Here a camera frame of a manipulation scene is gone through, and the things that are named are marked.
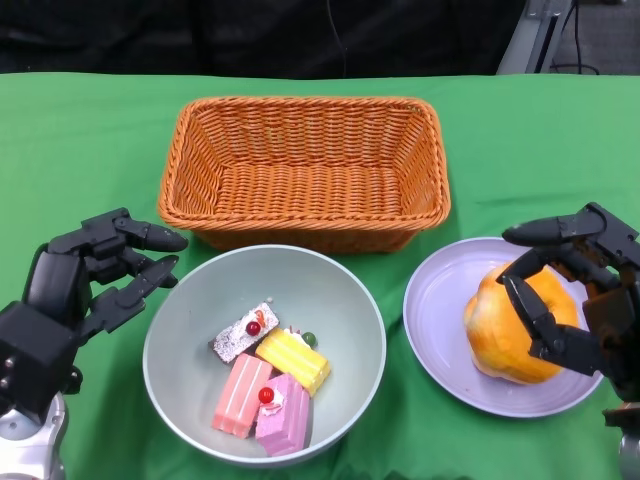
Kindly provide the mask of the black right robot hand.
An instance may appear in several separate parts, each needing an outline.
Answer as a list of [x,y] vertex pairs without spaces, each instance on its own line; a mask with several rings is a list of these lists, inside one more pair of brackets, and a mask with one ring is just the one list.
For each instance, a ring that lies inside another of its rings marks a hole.
[[[530,339],[530,356],[607,377],[618,397],[639,399],[638,233],[595,202],[575,214],[532,220],[502,237],[526,251],[498,277]],[[579,282],[588,328],[561,325],[527,280],[550,266]]]

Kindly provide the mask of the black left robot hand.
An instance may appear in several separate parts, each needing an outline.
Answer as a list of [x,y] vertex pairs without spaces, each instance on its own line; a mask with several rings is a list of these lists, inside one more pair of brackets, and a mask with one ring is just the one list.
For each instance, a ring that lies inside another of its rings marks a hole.
[[82,346],[141,313],[156,289],[176,286],[172,270],[187,246],[169,228],[112,210],[38,250],[23,302],[70,329]]

